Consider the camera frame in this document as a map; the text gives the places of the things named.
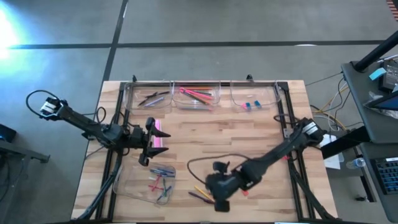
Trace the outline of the grey metal stand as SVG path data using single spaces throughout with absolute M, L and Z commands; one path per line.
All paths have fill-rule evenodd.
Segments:
M 15 191 L 29 162 L 37 159 L 47 163 L 50 156 L 0 140 L 0 224 L 7 219 Z

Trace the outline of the black aluminium frame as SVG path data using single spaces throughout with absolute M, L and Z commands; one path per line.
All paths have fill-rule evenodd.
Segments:
M 157 205 L 107 191 L 89 221 L 98 223 L 269 223 L 297 222 L 300 218 L 337 215 L 322 153 L 307 148 L 279 160 L 268 168 L 262 180 L 245 197 L 236 192 L 229 199 L 229 212 L 192 197 L 188 192 L 208 194 L 205 177 L 213 172 L 213 163 L 230 161 L 235 167 L 247 157 L 259 157 L 280 144 L 292 132 L 295 117 L 311 117 L 307 92 L 301 80 L 276 82 L 280 90 L 277 106 L 250 113 L 233 111 L 229 80 L 183 81 L 220 82 L 221 96 L 213 111 L 180 110 L 172 101 L 164 114 L 135 115 L 124 107 L 124 85 L 105 82 L 99 105 L 108 121 L 121 125 L 144 125 L 148 117 L 159 119 L 169 138 L 162 140 L 165 151 L 149 163 L 172 166 L 177 171 L 173 194 L 166 205 Z M 88 145 L 89 158 L 83 165 L 80 184 L 72 211 L 72 220 L 86 223 L 85 210 L 109 176 L 116 178 L 123 160 L 139 158 L 139 150 L 124 150 L 124 155 L 100 149 L 96 141 Z

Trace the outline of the light grey pen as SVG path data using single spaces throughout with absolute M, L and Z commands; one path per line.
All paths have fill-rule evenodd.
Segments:
M 153 97 L 149 99 L 147 102 L 145 102 L 143 105 L 141 105 L 143 108 L 150 108 L 157 106 L 159 103 L 163 102 L 165 100 L 164 96 L 160 97 Z

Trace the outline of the black device blue light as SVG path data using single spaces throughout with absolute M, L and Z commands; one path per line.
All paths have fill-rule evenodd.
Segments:
M 0 140 L 6 142 L 13 142 L 17 132 L 3 124 L 0 124 Z

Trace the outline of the black device box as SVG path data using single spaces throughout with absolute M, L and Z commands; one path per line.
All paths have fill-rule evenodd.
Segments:
M 383 92 L 393 92 L 398 85 L 398 62 L 388 60 L 382 63 L 385 74 L 379 77 L 378 89 Z

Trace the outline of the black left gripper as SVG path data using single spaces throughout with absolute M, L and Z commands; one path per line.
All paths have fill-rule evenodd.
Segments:
M 132 147 L 134 149 L 143 149 L 139 155 L 138 162 L 140 165 L 147 167 L 149 165 L 149 159 L 152 159 L 158 154 L 161 154 L 169 149 L 167 147 L 148 147 L 152 136 L 158 138 L 169 138 L 170 135 L 160 131 L 155 126 L 155 119 L 148 117 L 146 120 L 145 132 L 142 128 L 135 126 L 132 131 Z

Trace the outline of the clear plastic bag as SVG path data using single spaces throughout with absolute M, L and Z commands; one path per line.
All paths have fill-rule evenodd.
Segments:
M 389 117 L 391 117 L 391 118 L 394 118 L 394 119 L 398 119 L 398 111 L 392 111 L 392 110 L 379 110 L 379 109 L 374 109 L 374 108 L 369 108 L 370 110 L 373 110 L 373 111 L 375 111 L 375 112 L 378 112 L 378 113 L 380 113 L 380 114 L 383 114 L 383 115 L 385 115 L 385 116 L 389 116 Z

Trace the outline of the clear water bottle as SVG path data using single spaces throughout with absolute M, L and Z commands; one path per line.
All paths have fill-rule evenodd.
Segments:
M 366 161 L 364 160 L 363 157 L 353 159 L 352 161 L 346 163 L 346 167 L 348 169 L 361 169 L 365 166 L 366 166 Z

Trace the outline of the clear plastic bin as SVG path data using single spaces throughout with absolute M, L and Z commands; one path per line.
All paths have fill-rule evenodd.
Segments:
M 147 167 L 144 167 L 140 165 L 137 158 L 129 157 L 123 160 L 123 163 L 118 170 L 116 180 L 113 185 L 113 192 L 157 205 L 166 205 L 173 194 L 175 178 L 160 178 L 158 187 L 164 188 L 162 179 L 165 178 L 166 189 L 170 185 L 172 186 L 172 189 L 168 192 L 166 197 L 157 201 L 158 197 L 163 194 L 166 189 L 152 190 L 150 187 L 148 187 L 148 185 L 155 185 L 155 181 L 157 179 L 157 176 L 150 171 L 151 169 L 170 170 L 175 172 L 175 177 L 177 174 L 177 171 L 172 166 L 151 162 Z
M 229 88 L 230 102 L 233 111 L 238 113 L 250 113 L 268 110 L 277 106 L 280 101 L 280 90 L 276 82 L 230 82 Z M 254 106 L 257 100 L 262 105 L 259 110 Z M 250 103 L 251 111 L 244 110 L 241 105 Z
M 159 95 L 155 97 L 164 96 L 165 100 L 157 106 L 150 108 L 143 108 L 138 106 L 140 102 L 145 99 L 145 96 L 151 95 L 155 92 L 169 91 L 169 94 Z M 131 114 L 135 115 L 153 115 L 164 114 L 171 110 L 172 106 L 172 83 L 164 82 L 129 82 L 124 85 L 123 103 L 125 109 Z
M 212 87 L 212 90 L 197 90 L 212 93 L 212 100 L 206 100 L 195 96 L 189 96 L 179 91 L 181 86 L 206 86 Z M 183 107 L 198 107 L 198 108 L 212 108 L 213 110 L 218 106 L 221 96 L 221 83 L 220 82 L 173 82 L 172 83 L 172 101 L 175 106 Z

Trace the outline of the small teal box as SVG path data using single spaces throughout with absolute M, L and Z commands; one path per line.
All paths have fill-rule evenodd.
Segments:
M 386 69 L 381 67 L 376 69 L 375 71 L 372 72 L 372 74 L 370 74 L 369 78 L 374 81 L 377 80 L 379 77 L 383 76 L 384 74 L 386 74 Z

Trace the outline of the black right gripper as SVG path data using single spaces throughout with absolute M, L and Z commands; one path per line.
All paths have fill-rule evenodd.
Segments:
M 209 174 L 205 178 L 205 185 L 215 200 L 216 212 L 229 212 L 230 205 L 227 199 L 246 183 L 246 176 L 240 171 L 230 174 L 220 173 L 227 172 L 229 165 L 230 161 L 227 163 L 215 161 L 213 170 L 217 173 Z

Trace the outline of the black mat red stripes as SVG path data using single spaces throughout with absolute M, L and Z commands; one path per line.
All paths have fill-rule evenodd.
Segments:
M 398 0 L 386 0 L 386 2 L 392 12 L 393 18 L 398 22 Z

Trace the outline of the white paper sheet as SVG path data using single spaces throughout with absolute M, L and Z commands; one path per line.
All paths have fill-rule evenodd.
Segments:
M 330 135 L 330 134 L 324 134 L 323 140 L 319 144 L 319 147 L 323 147 L 335 140 L 336 140 L 336 136 Z M 324 159 L 324 164 L 325 164 L 326 168 L 340 170 L 341 169 L 340 164 L 344 161 L 345 161 L 345 159 L 344 159 L 343 153 L 340 152 L 337 155 L 334 155 L 332 157 Z

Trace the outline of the purple pen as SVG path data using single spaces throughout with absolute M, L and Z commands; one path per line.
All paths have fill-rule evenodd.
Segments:
M 207 198 L 205 198 L 205 197 L 199 196 L 199 195 L 196 194 L 196 193 L 188 192 L 188 194 L 191 195 L 192 197 L 195 197 L 195 198 L 198 198 L 198 199 L 202 200 L 203 202 L 205 202 L 205 203 L 207 203 L 207 204 L 214 204 L 214 201 L 212 201 L 212 200 L 210 200 L 210 199 L 207 199 Z

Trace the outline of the black monitor pole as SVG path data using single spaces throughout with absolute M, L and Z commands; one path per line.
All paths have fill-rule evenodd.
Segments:
M 368 53 L 359 62 L 354 64 L 353 68 L 357 72 L 362 72 L 363 70 L 367 69 L 372 63 L 374 63 L 377 59 L 379 59 L 385 53 L 394 48 L 396 45 L 398 45 L 398 30 L 395 31 L 390 37 L 388 37 L 381 44 L 379 44 L 374 50 Z

